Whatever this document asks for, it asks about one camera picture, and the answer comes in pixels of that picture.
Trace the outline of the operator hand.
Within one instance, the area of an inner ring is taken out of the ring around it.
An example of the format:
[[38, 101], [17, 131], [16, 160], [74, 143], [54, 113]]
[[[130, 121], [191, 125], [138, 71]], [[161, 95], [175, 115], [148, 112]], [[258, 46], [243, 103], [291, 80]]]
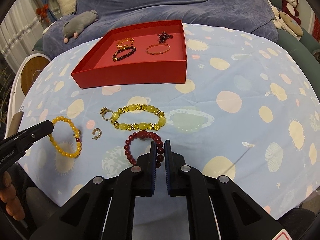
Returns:
[[5, 171], [1, 174], [1, 201], [5, 203], [5, 209], [14, 220], [23, 220], [25, 218], [24, 209], [16, 194], [16, 189], [12, 184], [10, 174]]

